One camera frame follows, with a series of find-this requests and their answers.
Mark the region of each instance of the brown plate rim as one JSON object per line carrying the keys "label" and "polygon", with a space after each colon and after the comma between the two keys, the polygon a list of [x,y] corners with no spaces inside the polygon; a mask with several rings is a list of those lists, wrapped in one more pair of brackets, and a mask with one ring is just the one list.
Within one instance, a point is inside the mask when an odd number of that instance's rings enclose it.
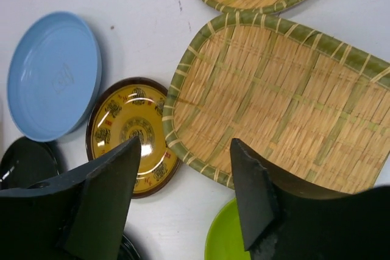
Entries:
{"label": "brown plate rim", "polygon": [[[155,88],[159,92],[165,95],[167,98],[168,95],[168,90],[163,86],[162,84],[152,80],[148,79],[147,77],[128,77],[126,79],[122,79],[116,83],[114,83],[112,86],[107,88],[97,99],[92,112],[90,114],[90,117],[88,118],[88,123],[87,123],[87,129],[85,130],[85,150],[87,151],[87,157],[88,160],[94,160],[95,158],[93,157],[93,152],[92,152],[92,145],[91,145],[91,136],[92,136],[92,128],[93,128],[93,121],[94,117],[99,113],[100,107],[103,105],[103,103],[107,100],[109,96],[111,96],[115,91],[120,90],[121,88],[124,88],[125,86],[129,85],[147,85],[150,87]],[[158,192],[161,188],[163,188],[169,181],[171,181],[171,178],[173,175],[176,173],[177,169],[181,165],[181,160],[179,157],[176,155],[176,161],[174,163],[174,166],[168,176],[156,187],[145,191],[145,192],[140,192],[140,193],[133,193],[134,199],[139,199],[143,197],[150,196],[156,192]]]}

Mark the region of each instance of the white surface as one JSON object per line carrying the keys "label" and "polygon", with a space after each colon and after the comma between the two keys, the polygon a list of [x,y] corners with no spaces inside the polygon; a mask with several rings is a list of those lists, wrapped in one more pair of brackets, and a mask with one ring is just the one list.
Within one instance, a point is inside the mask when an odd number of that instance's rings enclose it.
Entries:
{"label": "white surface", "polygon": [[[21,133],[6,108],[5,82],[17,42],[42,15],[69,10],[94,30],[105,66],[102,91],[130,76],[168,86],[196,32],[218,13],[200,0],[0,0],[0,99],[4,147]],[[389,0],[307,0],[281,16],[390,60]],[[85,124],[58,142],[69,168],[87,161]],[[377,183],[390,182],[390,163]],[[126,230],[150,260],[203,259],[208,228],[233,191],[182,166],[163,188],[133,200]]]}

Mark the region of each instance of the lime green bowl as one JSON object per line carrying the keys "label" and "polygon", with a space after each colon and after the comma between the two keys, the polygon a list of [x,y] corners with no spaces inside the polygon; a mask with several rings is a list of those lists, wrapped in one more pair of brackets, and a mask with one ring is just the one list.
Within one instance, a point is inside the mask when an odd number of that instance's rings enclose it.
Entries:
{"label": "lime green bowl", "polygon": [[207,234],[205,260],[250,260],[244,250],[236,198],[215,217]]}

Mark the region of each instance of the patterned plate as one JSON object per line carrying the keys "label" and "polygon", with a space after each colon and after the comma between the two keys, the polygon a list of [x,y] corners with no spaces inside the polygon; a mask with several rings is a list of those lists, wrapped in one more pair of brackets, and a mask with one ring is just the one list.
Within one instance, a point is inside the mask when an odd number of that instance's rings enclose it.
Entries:
{"label": "patterned plate", "polygon": [[160,190],[174,175],[180,160],[168,149],[162,125],[167,90],[141,77],[112,85],[98,100],[87,126],[86,146],[93,160],[133,136],[139,136],[141,164],[134,198]]}

